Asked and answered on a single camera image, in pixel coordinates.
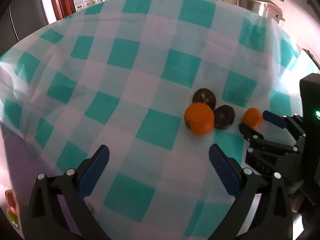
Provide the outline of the orange tangerine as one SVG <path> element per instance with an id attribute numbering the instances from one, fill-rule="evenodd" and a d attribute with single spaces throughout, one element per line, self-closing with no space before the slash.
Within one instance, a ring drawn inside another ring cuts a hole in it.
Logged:
<path id="1" fill-rule="evenodd" d="M 257 129 L 263 121 L 262 113 L 257 108 L 249 108 L 242 116 L 241 123 L 252 129 Z"/>
<path id="2" fill-rule="evenodd" d="M 195 102 L 185 110 L 183 120 L 191 133 L 205 135 L 214 128 L 215 116 L 207 104 Z"/>

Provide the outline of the dark brown fruit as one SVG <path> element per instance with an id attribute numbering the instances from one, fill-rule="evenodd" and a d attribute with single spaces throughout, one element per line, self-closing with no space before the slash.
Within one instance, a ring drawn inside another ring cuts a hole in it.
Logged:
<path id="1" fill-rule="evenodd" d="M 216 106 L 216 96 L 211 90 L 207 88 L 200 88 L 194 93 L 192 98 L 192 103 L 197 102 L 206 104 L 213 111 Z"/>
<path id="2" fill-rule="evenodd" d="M 235 111 L 229 105 L 222 105 L 214 111 L 215 124 L 218 129 L 227 129 L 231 126 L 235 119 Z"/>

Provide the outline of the red cherry tomato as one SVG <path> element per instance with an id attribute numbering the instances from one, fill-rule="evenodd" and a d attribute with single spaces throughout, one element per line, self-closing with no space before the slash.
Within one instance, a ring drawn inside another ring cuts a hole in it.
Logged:
<path id="1" fill-rule="evenodd" d="M 5 191 L 5 197 L 10 212 L 17 216 L 18 212 L 14 192 L 12 190 Z"/>

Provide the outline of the dark brown fruit back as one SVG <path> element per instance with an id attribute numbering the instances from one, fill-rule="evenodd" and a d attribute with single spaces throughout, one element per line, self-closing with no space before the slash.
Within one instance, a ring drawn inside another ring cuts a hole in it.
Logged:
<path id="1" fill-rule="evenodd" d="M 192 98 L 192 103 L 197 102 L 206 104 L 213 111 L 216 106 L 216 96 L 211 90 L 207 88 L 200 88 L 194 93 Z"/>

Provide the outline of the green guava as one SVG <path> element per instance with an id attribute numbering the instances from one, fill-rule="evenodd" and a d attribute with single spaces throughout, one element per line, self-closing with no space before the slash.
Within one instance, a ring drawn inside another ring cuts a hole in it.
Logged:
<path id="1" fill-rule="evenodd" d="M 10 211 L 10 209 L 7 209 L 7 217 L 8 217 L 8 220 L 11 222 L 11 224 L 17 228 L 17 229 L 20 229 L 20 224 L 19 224 L 19 221 L 18 221 L 18 217 L 12 213 Z"/>

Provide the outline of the purple cardboard box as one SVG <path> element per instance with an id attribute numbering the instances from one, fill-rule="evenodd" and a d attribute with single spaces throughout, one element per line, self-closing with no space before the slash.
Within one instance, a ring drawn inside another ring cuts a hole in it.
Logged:
<path id="1" fill-rule="evenodd" d="M 39 160 L 21 137 L 4 125 L 4 153 L 9 177 L 13 184 L 14 204 L 22 233 L 19 234 L 4 211 L 1 211 L 1 239 L 80 239 L 74 233 L 67 205 L 61 203 L 66 193 L 73 191 L 72 178 L 55 176 Z"/>

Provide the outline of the teal white checkered tablecloth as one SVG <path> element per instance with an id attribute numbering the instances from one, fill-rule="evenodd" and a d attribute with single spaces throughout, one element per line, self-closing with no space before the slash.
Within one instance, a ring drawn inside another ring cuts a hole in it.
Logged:
<path id="1" fill-rule="evenodd" d="M 209 147 L 242 163 L 247 109 L 302 112 L 301 51 L 274 20 L 223 2 L 111 0 L 1 56 L 1 121 L 57 173 L 108 146 L 89 202 L 112 239 L 207 239 L 233 201 Z M 187 129 L 200 88 L 213 112 L 233 107 L 227 129 Z"/>

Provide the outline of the steel pot with lid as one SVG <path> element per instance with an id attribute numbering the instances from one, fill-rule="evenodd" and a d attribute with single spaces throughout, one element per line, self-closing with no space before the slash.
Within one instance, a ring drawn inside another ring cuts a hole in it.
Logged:
<path id="1" fill-rule="evenodd" d="M 285 21 L 283 11 L 270 0 L 237 0 L 237 6 L 247 9 L 264 18 L 272 18 L 277 23 Z"/>

